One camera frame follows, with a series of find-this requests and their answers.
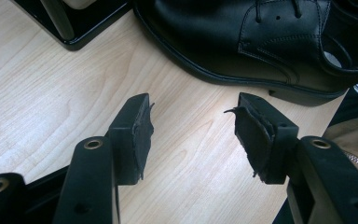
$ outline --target black object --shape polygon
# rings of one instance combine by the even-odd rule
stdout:
[[[302,105],[358,83],[358,16],[328,0],[134,0],[133,11],[169,56],[207,81],[265,87]]]
[[[261,180],[282,184],[282,175],[290,178],[287,201],[274,223],[358,223],[358,171],[337,145],[316,136],[298,140],[296,125],[251,94],[241,93],[231,111],[235,133]]]
[[[128,0],[97,0],[73,9],[62,0],[11,0],[66,49],[78,50],[131,9]]]
[[[329,126],[335,124],[358,118],[358,93],[354,88],[350,88],[345,95],[345,98],[342,100],[341,105],[332,118]]]
[[[143,176],[150,109],[147,93],[131,97],[106,136],[81,141],[69,166],[33,183],[0,174],[0,223],[119,223],[117,185],[134,185]]]

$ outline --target light wood surface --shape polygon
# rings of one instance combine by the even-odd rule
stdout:
[[[68,165],[81,140],[104,135],[128,98],[148,92],[155,133],[145,180],[120,187],[122,223],[270,223],[285,186],[267,186],[234,135],[241,91],[259,95],[322,135],[342,100],[306,107],[266,90],[218,86],[172,63],[132,11],[70,52],[9,1],[0,0],[0,173],[27,183]]]

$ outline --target black plastic part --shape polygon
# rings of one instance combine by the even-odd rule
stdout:
[[[266,100],[240,93],[235,134],[248,154],[255,175],[266,184],[283,184],[285,156],[297,143],[298,127]]]
[[[112,158],[106,137],[91,137],[76,146],[53,223],[119,223]]]
[[[147,155],[154,128],[150,121],[149,95],[131,97],[123,105],[109,127],[108,137],[114,142],[117,183],[135,185],[144,177]]]
[[[273,224],[295,224],[290,211],[289,201],[286,199],[279,210],[278,215],[275,217]]]
[[[286,191],[292,219],[296,223],[309,223],[315,205],[309,186],[305,183],[298,186],[293,181],[289,181]]]
[[[61,0],[43,0],[48,10],[40,0],[11,1],[68,50],[83,48],[131,9],[128,0],[98,0],[85,9],[72,9],[65,3],[60,7]]]
[[[51,224],[60,199],[68,166],[28,184],[28,202],[22,223]]]
[[[24,193],[21,175],[0,174],[0,223],[20,223],[26,204]]]
[[[307,136],[301,139],[296,158],[315,201],[306,220],[358,223],[358,170],[341,149],[326,139]]]

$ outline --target shoe lace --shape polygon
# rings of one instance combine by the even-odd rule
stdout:
[[[260,5],[263,0],[255,0],[255,20],[261,22]],[[302,15],[298,0],[292,0],[292,4],[295,7],[296,18],[300,18]]]

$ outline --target black leather shoe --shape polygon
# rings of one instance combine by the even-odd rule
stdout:
[[[330,1],[133,4],[157,43],[204,80],[266,87],[271,95],[302,105],[325,103],[358,83],[358,17]],[[331,20],[333,10],[336,16]],[[333,55],[333,60],[325,55]]]

